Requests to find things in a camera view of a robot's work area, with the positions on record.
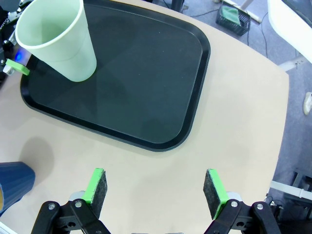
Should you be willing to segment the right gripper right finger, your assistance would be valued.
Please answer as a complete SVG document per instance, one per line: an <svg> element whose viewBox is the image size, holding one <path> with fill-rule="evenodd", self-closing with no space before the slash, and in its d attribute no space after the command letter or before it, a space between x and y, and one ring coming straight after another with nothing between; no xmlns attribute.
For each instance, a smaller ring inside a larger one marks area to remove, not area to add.
<svg viewBox="0 0 312 234"><path fill-rule="evenodd" d="M230 198L215 169L206 171L203 192L213 220L206 234L228 234L230 230L239 230L243 234L281 233L266 202L257 201L248 206Z"/></svg>

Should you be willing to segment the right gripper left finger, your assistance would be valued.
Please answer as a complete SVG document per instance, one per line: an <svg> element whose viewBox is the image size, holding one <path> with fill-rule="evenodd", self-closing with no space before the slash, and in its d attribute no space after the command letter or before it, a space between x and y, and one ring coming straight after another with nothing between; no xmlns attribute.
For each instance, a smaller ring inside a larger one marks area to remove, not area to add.
<svg viewBox="0 0 312 234"><path fill-rule="evenodd" d="M62 206L55 201L44 202L31 233L69 234L81 230L84 234L107 234L109 230L99 220L106 193L106 172L96 168L81 198Z"/></svg>

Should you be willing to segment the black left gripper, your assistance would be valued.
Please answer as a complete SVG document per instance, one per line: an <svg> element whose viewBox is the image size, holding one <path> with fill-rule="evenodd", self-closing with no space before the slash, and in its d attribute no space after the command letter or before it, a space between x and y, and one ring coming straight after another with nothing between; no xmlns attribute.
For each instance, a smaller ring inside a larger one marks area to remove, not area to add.
<svg viewBox="0 0 312 234"><path fill-rule="evenodd" d="M21 10L9 12L0 7L0 72L7 75L15 71L26 76L30 73L26 65L21 63L24 53L19 49L15 37L15 28L20 16Z"/></svg>

